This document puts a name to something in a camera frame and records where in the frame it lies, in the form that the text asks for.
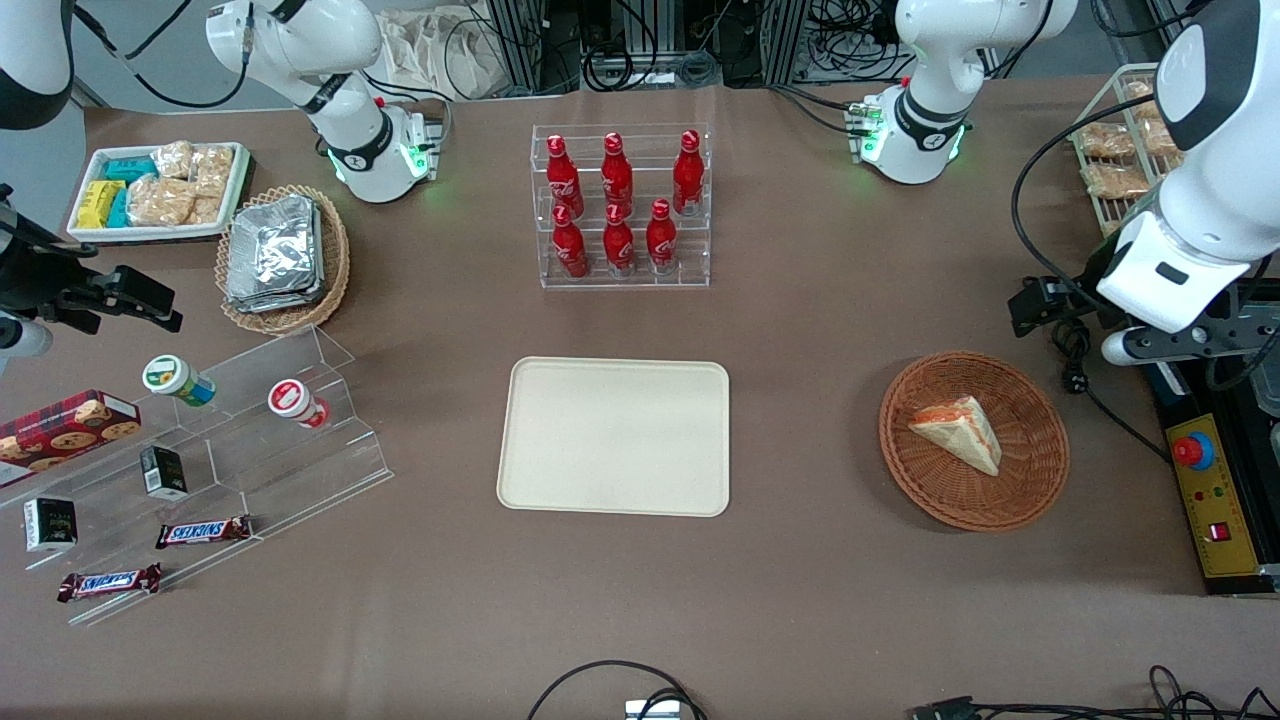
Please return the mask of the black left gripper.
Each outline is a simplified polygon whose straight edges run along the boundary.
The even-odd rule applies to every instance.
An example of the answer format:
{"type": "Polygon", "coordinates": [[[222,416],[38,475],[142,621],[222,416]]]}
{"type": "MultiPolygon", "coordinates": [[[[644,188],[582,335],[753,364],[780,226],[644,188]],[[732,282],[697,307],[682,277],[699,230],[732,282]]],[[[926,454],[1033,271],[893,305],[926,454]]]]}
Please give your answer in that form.
{"type": "Polygon", "coordinates": [[[1023,283],[1007,301],[1014,336],[1024,338],[1046,323],[1091,314],[1098,316],[1105,329],[1126,324],[1129,315],[1097,290],[1112,264],[1114,254],[1114,250],[1093,251],[1070,283],[1059,275],[1043,275],[1036,278],[1036,283],[1023,283]]]}

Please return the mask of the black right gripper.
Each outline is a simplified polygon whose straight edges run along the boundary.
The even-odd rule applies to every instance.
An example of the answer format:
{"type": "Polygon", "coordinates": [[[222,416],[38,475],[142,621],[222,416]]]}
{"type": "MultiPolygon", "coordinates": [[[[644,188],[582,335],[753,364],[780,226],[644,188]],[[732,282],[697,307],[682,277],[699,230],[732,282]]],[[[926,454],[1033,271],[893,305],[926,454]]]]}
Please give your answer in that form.
{"type": "Polygon", "coordinates": [[[173,310],[175,292],[132,266],[118,265],[106,275],[82,264],[99,255],[83,243],[59,238],[18,213],[13,188],[1,187],[1,301],[3,310],[23,319],[67,324],[95,334],[102,314],[150,322],[178,333],[184,316],[173,310]]]}

